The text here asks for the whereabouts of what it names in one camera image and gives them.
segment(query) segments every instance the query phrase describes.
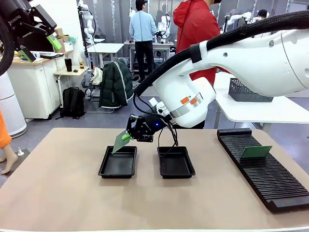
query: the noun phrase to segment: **man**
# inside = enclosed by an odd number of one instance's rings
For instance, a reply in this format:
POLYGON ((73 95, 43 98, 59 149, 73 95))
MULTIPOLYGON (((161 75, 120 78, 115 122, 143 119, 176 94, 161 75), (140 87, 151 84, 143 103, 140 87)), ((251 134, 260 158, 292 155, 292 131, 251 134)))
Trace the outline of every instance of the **man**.
POLYGON ((156 26, 152 16, 144 12, 146 0, 136 0, 137 13, 131 17, 130 36, 134 38, 136 58, 139 64, 141 83, 145 79, 144 54, 148 66, 148 74, 154 69, 153 57, 153 35, 156 33, 156 26))
MULTIPOLYGON (((210 40, 220 35, 216 18, 210 12, 210 6, 221 0, 188 0, 181 2, 174 11, 174 23, 179 27, 177 34, 177 49, 179 53, 193 44, 210 40)), ((190 74, 192 80, 201 77, 213 85, 217 68, 198 71, 190 74)), ((193 127, 203 129, 205 121, 193 127)))

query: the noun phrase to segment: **red jacket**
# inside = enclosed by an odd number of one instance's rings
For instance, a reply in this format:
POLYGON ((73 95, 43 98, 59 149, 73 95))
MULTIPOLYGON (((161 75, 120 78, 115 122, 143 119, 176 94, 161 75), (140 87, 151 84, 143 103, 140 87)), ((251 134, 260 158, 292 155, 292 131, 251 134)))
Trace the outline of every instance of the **red jacket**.
MULTIPOLYGON (((177 34, 177 53, 193 44, 210 40, 220 35, 217 20, 210 13, 209 7, 204 0, 181 2, 174 11, 174 23, 179 27, 177 34)), ((206 77, 213 84, 216 69, 198 71, 190 74, 190 76, 192 80, 206 77)))

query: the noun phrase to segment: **jacket hanging on chair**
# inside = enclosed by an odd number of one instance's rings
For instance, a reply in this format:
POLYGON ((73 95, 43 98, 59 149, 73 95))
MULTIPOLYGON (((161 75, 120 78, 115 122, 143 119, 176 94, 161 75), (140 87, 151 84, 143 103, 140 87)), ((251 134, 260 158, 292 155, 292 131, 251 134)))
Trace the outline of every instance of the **jacket hanging on chair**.
POLYGON ((120 59, 104 65, 99 107, 116 109, 127 106, 133 97, 132 74, 120 59))

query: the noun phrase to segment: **table surface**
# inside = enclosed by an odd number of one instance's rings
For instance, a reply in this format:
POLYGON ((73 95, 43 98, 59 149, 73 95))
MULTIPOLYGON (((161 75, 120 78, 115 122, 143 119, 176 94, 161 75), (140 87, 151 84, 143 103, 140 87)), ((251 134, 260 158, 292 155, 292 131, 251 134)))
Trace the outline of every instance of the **table surface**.
MULTIPOLYGON (((131 42, 130 43, 130 41, 125 41, 124 42, 124 44, 125 45, 131 45, 131 44, 135 44, 135 42, 131 42)), ((168 45, 168 46, 174 46, 175 44, 173 43, 173 42, 167 42, 167 43, 159 43, 159 42, 153 42, 153 45, 158 45, 158 46, 166 46, 166 45, 168 45)))
MULTIPOLYGON (((102 179, 108 145, 123 129, 53 129, 0 188, 0 228, 24 231, 271 229, 309 225, 309 210, 270 213, 220 145, 216 130, 178 130, 196 171, 164 180, 157 136, 138 147, 131 179, 102 179)), ((266 133, 262 145, 309 189, 309 176, 266 133)), ((163 130, 161 145, 173 144, 163 130)))
POLYGON ((237 102, 228 95, 233 75, 216 74, 216 101, 226 117, 233 122, 309 123, 309 111, 287 97, 275 97, 272 102, 237 102))
POLYGON ((105 41, 105 39, 93 39, 93 41, 94 41, 95 43, 100 43, 100 42, 105 41))
MULTIPOLYGON (((64 52, 63 54, 64 55, 67 55, 69 54, 70 52, 72 51, 69 51, 69 52, 64 52)), ((42 59, 40 60, 39 62, 27 62, 27 61, 22 61, 19 57, 15 57, 12 61, 12 64, 20 64, 20 65, 41 65, 45 62, 48 62, 48 61, 51 61, 51 60, 54 60, 54 59, 42 59)))
POLYGON ((67 68, 64 68, 62 70, 59 70, 54 73, 54 75, 61 75, 61 76, 80 76, 84 72, 86 72, 89 69, 88 66, 85 66, 83 69, 81 69, 79 66, 72 66, 72 72, 68 72, 67 68))
POLYGON ((87 50, 89 53, 117 53, 123 46, 123 43, 97 43, 87 50))

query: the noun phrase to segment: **person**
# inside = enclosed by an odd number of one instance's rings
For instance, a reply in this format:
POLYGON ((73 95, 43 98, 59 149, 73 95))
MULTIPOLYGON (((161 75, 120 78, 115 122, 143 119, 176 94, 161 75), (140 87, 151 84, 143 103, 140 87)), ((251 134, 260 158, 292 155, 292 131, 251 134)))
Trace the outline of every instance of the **person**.
POLYGON ((12 165, 17 161, 17 155, 14 153, 10 143, 12 138, 7 132, 4 117, 0 110, 0 148, 3 150, 3 156, 0 158, 0 162, 6 161, 5 169, 1 174, 6 174, 10 171, 12 165))
MULTIPOLYGON (((220 35, 217 20, 210 12, 210 6, 220 2, 221 0, 189 0, 180 3, 174 11, 174 23, 178 26, 176 53, 220 35)), ((190 74, 190 77, 192 80, 205 77, 213 85, 216 71, 217 68, 198 71, 190 74)), ((204 124, 205 121, 193 129, 203 129, 204 124)))
POLYGON ((264 10, 264 9, 260 10, 260 11, 257 13, 257 17, 262 18, 262 20, 263 20, 263 19, 266 19, 266 18, 267 18, 267 10, 264 10))
POLYGON ((148 74, 154 69, 153 35, 156 34, 156 26, 153 17, 144 12, 146 0, 136 0, 137 13, 131 17, 129 33, 134 38, 136 58, 139 64, 141 83, 145 79, 144 55, 146 55, 148 74))

